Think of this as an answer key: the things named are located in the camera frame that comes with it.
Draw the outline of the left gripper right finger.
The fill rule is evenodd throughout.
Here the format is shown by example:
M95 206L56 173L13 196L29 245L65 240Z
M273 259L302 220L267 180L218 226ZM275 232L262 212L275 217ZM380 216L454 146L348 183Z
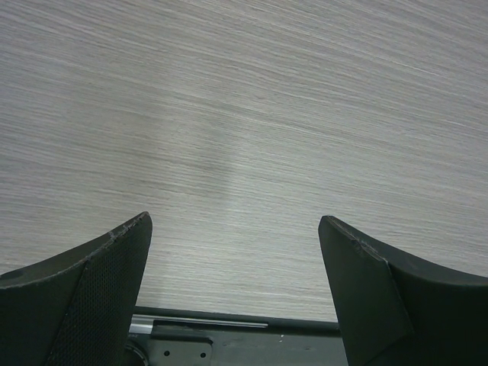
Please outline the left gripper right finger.
M485 365L487 279L429 262L333 216L319 241L350 365Z

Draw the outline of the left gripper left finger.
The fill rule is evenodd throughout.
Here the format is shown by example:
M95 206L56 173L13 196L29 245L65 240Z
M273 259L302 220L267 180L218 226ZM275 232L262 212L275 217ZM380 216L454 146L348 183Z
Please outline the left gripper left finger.
M1 276L3 365L120 365L152 238L142 212Z

